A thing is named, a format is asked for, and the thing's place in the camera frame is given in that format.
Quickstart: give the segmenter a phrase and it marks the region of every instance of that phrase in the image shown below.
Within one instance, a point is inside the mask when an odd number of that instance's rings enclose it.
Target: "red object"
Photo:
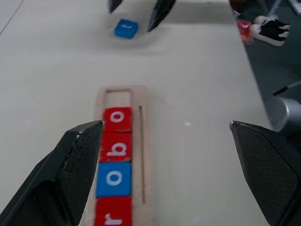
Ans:
[[[130,132],[132,129],[132,109],[113,107],[104,111],[105,132]]]
[[[101,143],[100,162],[131,161],[131,158],[131,133],[104,133]]]
[[[132,225],[132,202],[130,196],[102,197],[97,199],[95,226]]]
[[[251,39],[251,30],[250,30],[251,25],[252,23],[248,21],[244,21],[244,20],[237,21],[237,26],[240,32],[240,36],[244,42],[248,42]]]

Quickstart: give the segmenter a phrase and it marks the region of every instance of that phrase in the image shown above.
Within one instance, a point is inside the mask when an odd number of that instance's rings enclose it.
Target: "blue block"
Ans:
[[[96,197],[128,196],[132,188],[132,169],[129,162],[100,163]]]
[[[115,35],[126,39],[132,39],[138,30],[138,23],[121,19],[115,28]]]

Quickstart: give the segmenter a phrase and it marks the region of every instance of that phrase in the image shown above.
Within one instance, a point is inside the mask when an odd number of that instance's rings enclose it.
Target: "white table surface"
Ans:
[[[64,132],[93,119],[97,92],[146,85],[156,226],[267,226],[244,179],[231,120],[269,128],[227,3],[182,1],[143,30],[154,3],[25,0],[0,36],[0,211]]]

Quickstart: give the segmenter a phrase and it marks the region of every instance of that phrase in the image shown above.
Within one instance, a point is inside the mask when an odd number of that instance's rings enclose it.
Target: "white letter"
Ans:
[[[111,122],[121,122],[123,119],[124,119],[124,114],[123,114],[123,112],[113,112],[113,113],[110,115],[110,120],[111,120]]]
[[[116,143],[112,146],[112,151],[107,153],[107,156],[125,156],[127,154],[126,152],[127,146],[125,143]]]
[[[121,225],[122,224],[122,219],[117,219],[117,220],[113,220],[111,218],[111,214],[107,213],[105,216],[105,222],[104,225]]]
[[[118,177],[118,179],[116,181],[111,180],[111,176],[113,176],[113,175]],[[119,185],[121,183],[121,181],[122,181],[122,174],[119,171],[114,170],[114,171],[111,171],[110,173],[108,173],[108,175],[107,175],[108,185],[116,186],[116,185]]]

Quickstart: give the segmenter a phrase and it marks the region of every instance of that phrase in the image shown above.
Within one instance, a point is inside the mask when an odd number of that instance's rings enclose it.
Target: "black sneaker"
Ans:
[[[290,30],[291,27],[290,24],[285,24],[279,21],[278,16],[276,15],[272,15],[270,17],[258,16],[254,20],[254,23],[259,25],[265,25],[267,27],[278,27],[279,29],[286,31]]]
[[[277,29],[259,24],[251,25],[250,30],[254,38],[265,41],[273,46],[282,46],[288,36],[288,32],[279,34]]]

